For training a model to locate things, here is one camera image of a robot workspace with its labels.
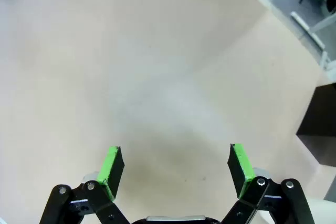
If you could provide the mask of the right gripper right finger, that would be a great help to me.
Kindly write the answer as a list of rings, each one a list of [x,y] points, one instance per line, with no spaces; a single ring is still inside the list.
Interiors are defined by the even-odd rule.
[[[228,167],[238,200],[221,223],[250,223],[258,211],[269,212],[274,223],[314,223],[298,180],[280,184],[254,172],[241,144],[231,144]]]

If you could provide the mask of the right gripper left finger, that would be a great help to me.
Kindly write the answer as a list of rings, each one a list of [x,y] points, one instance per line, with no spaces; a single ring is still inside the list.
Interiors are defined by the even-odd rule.
[[[94,214],[101,223],[128,223],[114,203],[124,169],[121,147],[109,148],[94,179],[72,189],[56,185],[49,195],[40,223],[81,223]]]

